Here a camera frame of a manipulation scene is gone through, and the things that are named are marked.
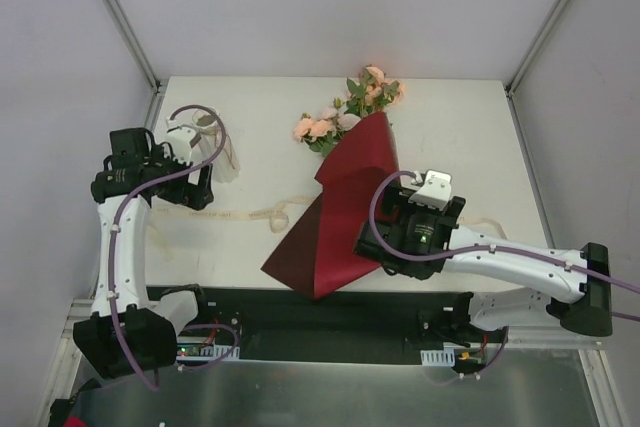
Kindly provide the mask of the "white ribbed ceramic vase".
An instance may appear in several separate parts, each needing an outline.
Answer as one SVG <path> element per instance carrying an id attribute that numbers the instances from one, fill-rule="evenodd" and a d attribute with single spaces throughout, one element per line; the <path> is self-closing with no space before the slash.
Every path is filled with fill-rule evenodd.
<path id="1" fill-rule="evenodd" d="M 203 152 L 208 157 L 220 146 L 222 151 L 213 161 L 213 179 L 218 183 L 231 183 L 240 174 L 240 162 L 236 154 L 230 133 L 223 137 L 220 124 L 208 112 L 196 110 L 192 115 L 192 123 L 208 146 Z"/>

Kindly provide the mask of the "cream printed ribbon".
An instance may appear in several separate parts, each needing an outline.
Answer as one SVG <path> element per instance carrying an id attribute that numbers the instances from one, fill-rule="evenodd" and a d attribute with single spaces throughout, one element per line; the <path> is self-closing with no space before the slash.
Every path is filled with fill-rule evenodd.
<path id="1" fill-rule="evenodd" d="M 168 242 L 160 234 L 159 229 L 153 225 L 153 220 L 160 215 L 172 216 L 172 217 L 195 217 L 199 219 L 213 220 L 213 221 L 227 221 L 227 222 L 252 222 L 252 221 L 267 221 L 268 227 L 272 234 L 279 234 L 284 232 L 290 224 L 290 218 L 287 212 L 287 208 L 292 206 L 304 206 L 308 207 L 315 199 L 309 196 L 294 196 L 289 197 L 281 202 L 276 203 L 272 207 L 253 210 L 253 211 L 241 211 L 241 210 L 201 210 L 196 211 L 182 206 L 175 206 L 171 204 L 161 204 L 151 208 L 151 221 L 149 228 L 154 232 L 152 238 L 155 245 L 163 249 L 166 259 L 170 259 L 172 254 L 169 253 Z M 499 238 L 507 240 L 507 234 L 502 225 L 491 218 L 487 217 L 469 217 L 462 216 L 458 222 L 462 225 L 471 226 L 488 226 L 492 229 L 493 233 Z"/>

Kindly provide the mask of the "red wrapping paper sheet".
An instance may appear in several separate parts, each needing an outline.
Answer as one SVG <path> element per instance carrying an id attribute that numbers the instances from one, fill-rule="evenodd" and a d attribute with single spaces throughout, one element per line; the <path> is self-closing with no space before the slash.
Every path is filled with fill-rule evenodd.
<path id="1" fill-rule="evenodd" d="M 285 235 L 261 271 L 317 300 L 373 272 L 379 263 L 354 253 L 375 190 L 398 170 L 384 113 L 361 120 L 315 175 L 322 192 Z"/>

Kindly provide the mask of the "pink rose stem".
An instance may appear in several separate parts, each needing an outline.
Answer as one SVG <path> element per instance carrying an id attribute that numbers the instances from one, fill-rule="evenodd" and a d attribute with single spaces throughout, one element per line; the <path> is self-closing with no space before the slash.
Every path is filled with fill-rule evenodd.
<path id="1" fill-rule="evenodd" d="M 345 112 L 360 118 L 383 112 L 405 96 L 401 81 L 388 78 L 382 69 L 373 65 L 363 67 L 355 79 L 347 78 L 346 87 Z"/>
<path id="2" fill-rule="evenodd" d="M 360 121 L 361 117 L 356 114 L 327 107 L 318 118 L 303 114 L 293 129 L 293 138 L 312 152 L 327 157 Z"/>

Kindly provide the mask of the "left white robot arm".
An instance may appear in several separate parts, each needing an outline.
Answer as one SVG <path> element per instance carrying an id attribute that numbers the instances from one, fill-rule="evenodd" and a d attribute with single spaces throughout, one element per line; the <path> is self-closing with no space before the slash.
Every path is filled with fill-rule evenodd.
<path id="1" fill-rule="evenodd" d="M 194 152 L 213 151 L 192 126 L 168 130 L 157 143 L 146 128 L 110 133 L 111 153 L 91 183 L 101 227 L 100 271 L 88 319 L 73 327 L 73 340 L 104 379 L 156 371 L 175 362 L 177 340 L 204 334 L 211 324 L 197 284 L 170 287 L 149 300 L 145 239 L 152 201 L 201 211 L 214 200 L 213 166 L 195 170 Z M 198 179 L 190 182 L 196 172 Z"/>

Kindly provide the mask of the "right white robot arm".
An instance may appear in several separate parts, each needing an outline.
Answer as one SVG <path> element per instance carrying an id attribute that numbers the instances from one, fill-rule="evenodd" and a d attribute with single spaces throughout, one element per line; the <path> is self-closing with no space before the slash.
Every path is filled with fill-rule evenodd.
<path id="1" fill-rule="evenodd" d="M 606 247 L 541 249 L 492 237 L 460 222 L 465 203 L 453 195 L 448 174 L 430 171 L 408 182 L 389 177 L 374 193 L 354 252 L 390 276 L 469 274 L 512 284 L 509 291 L 463 295 L 450 316 L 461 341 L 547 323 L 583 336 L 612 335 Z"/>

